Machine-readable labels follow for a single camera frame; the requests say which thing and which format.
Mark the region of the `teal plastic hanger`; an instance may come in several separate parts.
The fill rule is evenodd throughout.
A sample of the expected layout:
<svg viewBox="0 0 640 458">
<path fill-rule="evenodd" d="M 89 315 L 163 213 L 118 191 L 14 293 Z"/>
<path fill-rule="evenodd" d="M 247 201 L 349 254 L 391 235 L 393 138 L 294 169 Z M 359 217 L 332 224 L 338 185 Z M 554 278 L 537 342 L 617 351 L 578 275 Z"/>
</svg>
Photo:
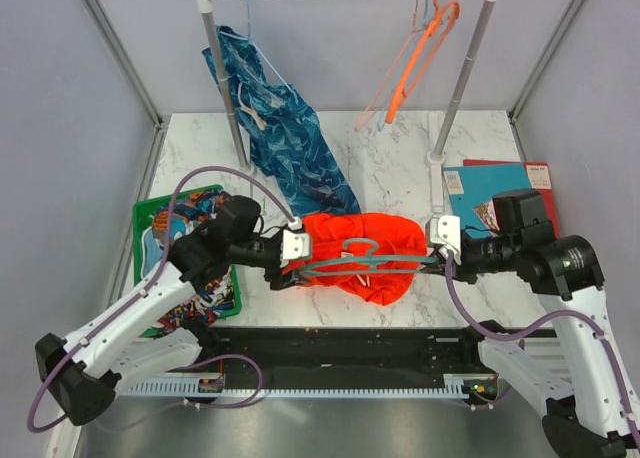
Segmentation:
<svg viewBox="0 0 640 458">
<path fill-rule="evenodd" d="M 379 243 L 368 238 L 350 238 L 342 243 L 342 251 L 351 245 L 363 245 L 364 253 L 314 261 L 297 269 L 306 277 L 333 277 L 348 275 L 417 274 L 427 265 L 438 266 L 436 256 L 378 254 Z"/>
</svg>

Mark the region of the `orange shorts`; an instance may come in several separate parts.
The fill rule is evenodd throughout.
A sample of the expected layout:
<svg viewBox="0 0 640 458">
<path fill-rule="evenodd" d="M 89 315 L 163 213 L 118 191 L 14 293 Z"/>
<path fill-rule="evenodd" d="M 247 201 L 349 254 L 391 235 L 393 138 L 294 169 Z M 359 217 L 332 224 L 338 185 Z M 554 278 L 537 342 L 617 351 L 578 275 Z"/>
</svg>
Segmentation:
<svg viewBox="0 0 640 458">
<path fill-rule="evenodd" d="M 429 260 L 421 226 L 396 215 L 313 214 L 303 219 L 312 240 L 309 259 L 291 262 L 306 286 L 337 287 L 366 302 L 387 306 L 410 288 Z"/>
</svg>

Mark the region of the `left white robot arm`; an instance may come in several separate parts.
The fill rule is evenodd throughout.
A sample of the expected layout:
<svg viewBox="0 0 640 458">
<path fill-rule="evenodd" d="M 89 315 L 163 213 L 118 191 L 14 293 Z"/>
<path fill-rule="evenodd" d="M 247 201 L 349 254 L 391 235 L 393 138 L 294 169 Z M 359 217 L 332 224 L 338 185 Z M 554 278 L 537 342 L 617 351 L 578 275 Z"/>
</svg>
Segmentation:
<svg viewBox="0 0 640 458">
<path fill-rule="evenodd" d="M 298 218 L 264 237 L 255 230 L 260 217 L 256 201 L 231 197 L 214 218 L 166 246 L 151 272 L 98 317 L 64 337 L 45 334 L 35 344 L 42 381 L 36 396 L 50 394 L 64 418 L 82 426 L 104 413 L 120 393 L 159 373 L 215 367 L 218 345 L 188 329 L 146 344 L 137 340 L 233 265 L 263 269 L 273 290 L 293 286 L 296 277 L 286 268 L 310 258 L 312 239 Z"/>
</svg>

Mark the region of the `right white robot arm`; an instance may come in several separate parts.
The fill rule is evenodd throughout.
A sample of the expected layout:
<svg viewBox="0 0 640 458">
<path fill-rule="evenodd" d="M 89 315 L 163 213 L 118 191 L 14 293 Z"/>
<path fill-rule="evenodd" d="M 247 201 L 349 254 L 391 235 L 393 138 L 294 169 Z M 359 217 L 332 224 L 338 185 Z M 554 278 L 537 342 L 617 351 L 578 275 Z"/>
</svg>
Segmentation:
<svg viewBox="0 0 640 458">
<path fill-rule="evenodd" d="M 622 363 L 609 320 L 605 279 L 591 244 L 577 235 L 558 238 L 543 198 L 534 189 L 492 199 L 499 229 L 471 238 L 459 217 L 435 214 L 426 230 L 432 274 L 445 277 L 453 304 L 473 337 L 458 346 L 467 370 L 485 367 L 503 378 L 541 419 L 559 457 L 624 457 L 639 448 L 639 395 Z M 485 274 L 515 273 L 537 296 L 545 314 L 513 333 L 476 321 L 455 285 Z M 522 348 L 551 324 L 569 378 L 556 378 Z"/>
</svg>

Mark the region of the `blue patterned shorts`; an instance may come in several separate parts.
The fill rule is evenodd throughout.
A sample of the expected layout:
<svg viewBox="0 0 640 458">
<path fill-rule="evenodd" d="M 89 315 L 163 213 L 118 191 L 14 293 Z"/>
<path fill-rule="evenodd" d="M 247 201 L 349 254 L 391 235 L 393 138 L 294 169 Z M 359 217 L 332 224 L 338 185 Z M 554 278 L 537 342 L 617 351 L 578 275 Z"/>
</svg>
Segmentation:
<svg viewBox="0 0 640 458">
<path fill-rule="evenodd" d="M 250 159 L 275 179 L 294 215 L 359 214 L 359 202 L 311 106 L 294 86 L 268 81 L 260 50 L 228 26 L 217 28 L 237 121 Z"/>
</svg>

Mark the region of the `orange plastic hanger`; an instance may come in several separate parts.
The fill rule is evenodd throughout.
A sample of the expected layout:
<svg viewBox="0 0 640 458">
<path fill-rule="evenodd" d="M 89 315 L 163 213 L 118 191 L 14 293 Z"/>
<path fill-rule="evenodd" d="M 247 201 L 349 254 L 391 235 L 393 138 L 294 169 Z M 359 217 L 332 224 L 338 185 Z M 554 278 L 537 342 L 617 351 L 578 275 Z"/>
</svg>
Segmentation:
<svg viewBox="0 0 640 458">
<path fill-rule="evenodd" d="M 433 16 L 409 46 L 406 64 L 394 86 L 387 107 L 385 116 L 387 124 L 391 124 L 395 120 L 397 112 L 423 78 L 459 16 L 460 4 L 456 0 L 434 6 Z"/>
</svg>

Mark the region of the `teal folder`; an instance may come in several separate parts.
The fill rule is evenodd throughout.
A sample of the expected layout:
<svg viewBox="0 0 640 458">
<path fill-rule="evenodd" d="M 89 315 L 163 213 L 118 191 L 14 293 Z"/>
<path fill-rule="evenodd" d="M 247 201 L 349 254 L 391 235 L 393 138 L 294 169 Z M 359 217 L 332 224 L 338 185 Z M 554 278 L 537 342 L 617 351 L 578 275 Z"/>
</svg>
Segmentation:
<svg viewBox="0 0 640 458">
<path fill-rule="evenodd" d="M 445 167 L 443 174 L 453 213 L 463 228 L 469 227 L 472 237 L 489 235 L 474 213 L 474 206 L 492 200 L 496 194 L 531 187 L 525 169 L 518 163 Z"/>
</svg>

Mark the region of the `red book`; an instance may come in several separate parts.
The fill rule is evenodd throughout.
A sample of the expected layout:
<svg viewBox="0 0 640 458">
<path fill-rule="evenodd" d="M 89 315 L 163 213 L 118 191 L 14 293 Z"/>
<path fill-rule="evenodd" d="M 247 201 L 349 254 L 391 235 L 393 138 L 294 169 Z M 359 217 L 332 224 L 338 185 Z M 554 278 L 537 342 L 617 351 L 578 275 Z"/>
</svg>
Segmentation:
<svg viewBox="0 0 640 458">
<path fill-rule="evenodd" d="M 464 166 L 491 166 L 510 164 L 514 164 L 514 161 L 483 160 L 470 158 L 466 158 L 463 160 Z M 553 223 L 555 236 L 559 238 L 561 236 L 561 230 L 559 226 L 548 164 L 546 162 L 525 161 L 520 162 L 520 165 L 522 165 L 525 169 L 531 186 L 541 194 L 547 216 Z"/>
</svg>

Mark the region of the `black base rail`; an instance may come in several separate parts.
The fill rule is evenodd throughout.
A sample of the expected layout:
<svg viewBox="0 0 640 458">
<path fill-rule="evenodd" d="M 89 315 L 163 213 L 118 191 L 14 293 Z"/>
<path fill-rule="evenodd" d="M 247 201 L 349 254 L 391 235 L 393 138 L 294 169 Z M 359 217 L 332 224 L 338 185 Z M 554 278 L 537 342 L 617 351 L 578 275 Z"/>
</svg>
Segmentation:
<svg viewBox="0 0 640 458">
<path fill-rule="evenodd" d="M 491 375 L 456 328 L 212 327 L 191 325 L 202 359 L 224 358 L 233 385 L 269 387 L 434 387 L 450 375 Z"/>
</svg>

